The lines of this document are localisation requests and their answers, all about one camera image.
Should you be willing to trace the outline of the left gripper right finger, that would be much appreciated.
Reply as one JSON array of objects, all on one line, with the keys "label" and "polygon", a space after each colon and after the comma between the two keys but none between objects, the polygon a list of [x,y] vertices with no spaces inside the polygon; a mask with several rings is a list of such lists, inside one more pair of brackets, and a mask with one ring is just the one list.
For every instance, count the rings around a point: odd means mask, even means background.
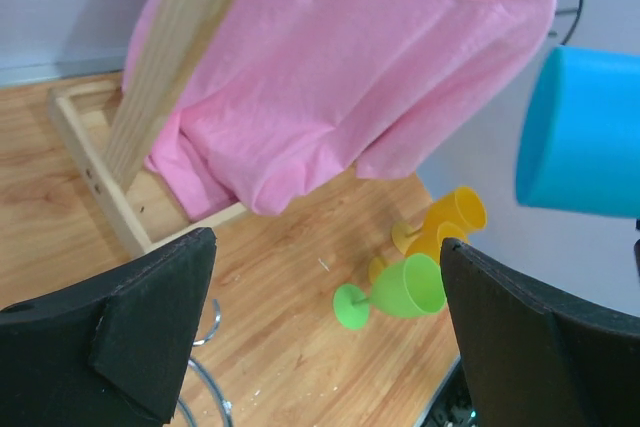
[{"label": "left gripper right finger", "polygon": [[441,274],[482,426],[636,426],[639,320],[457,239]]}]

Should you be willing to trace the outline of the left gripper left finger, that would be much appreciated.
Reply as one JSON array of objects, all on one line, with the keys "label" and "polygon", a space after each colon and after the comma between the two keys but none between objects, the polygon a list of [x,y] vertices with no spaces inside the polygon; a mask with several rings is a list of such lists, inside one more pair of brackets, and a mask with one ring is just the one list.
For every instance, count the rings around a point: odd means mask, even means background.
[{"label": "left gripper left finger", "polygon": [[195,229],[1,311],[4,426],[171,422],[208,295],[216,236]]}]

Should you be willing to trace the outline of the green wine glass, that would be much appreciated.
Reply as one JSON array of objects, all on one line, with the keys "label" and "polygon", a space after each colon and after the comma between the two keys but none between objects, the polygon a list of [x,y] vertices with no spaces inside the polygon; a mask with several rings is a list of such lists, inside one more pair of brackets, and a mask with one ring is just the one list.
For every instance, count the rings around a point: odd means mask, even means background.
[{"label": "green wine glass", "polygon": [[439,313],[447,301],[439,264],[417,253],[382,270],[366,294],[345,283],[333,296],[333,311],[340,324],[359,330],[367,323],[372,307],[386,315],[413,319]]}]

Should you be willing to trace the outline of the orange wine glass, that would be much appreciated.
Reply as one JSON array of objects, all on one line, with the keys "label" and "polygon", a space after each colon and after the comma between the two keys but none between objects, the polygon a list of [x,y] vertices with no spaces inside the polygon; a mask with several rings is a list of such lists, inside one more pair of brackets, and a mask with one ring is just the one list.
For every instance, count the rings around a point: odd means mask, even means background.
[{"label": "orange wine glass", "polygon": [[451,222],[465,234],[472,234],[486,227],[488,214],[478,193],[471,187],[462,185],[434,201],[419,227],[406,221],[394,223],[391,227],[392,242],[405,254],[410,242],[416,240],[419,234],[435,231],[444,222]]},{"label": "orange wine glass", "polygon": [[409,229],[410,226],[402,222],[395,224],[391,229],[392,241],[404,258],[420,253],[440,264],[441,247],[446,238],[468,240],[466,233],[449,221],[426,231],[420,230],[418,234],[410,235]]}]

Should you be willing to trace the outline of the blue wine glass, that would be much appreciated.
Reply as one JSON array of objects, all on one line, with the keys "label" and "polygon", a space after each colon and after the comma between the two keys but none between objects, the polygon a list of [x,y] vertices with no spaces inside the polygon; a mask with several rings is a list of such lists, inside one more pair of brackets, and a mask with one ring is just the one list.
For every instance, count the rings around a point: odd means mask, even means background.
[{"label": "blue wine glass", "polygon": [[638,56],[549,53],[524,120],[515,197],[527,207],[638,218]]}]

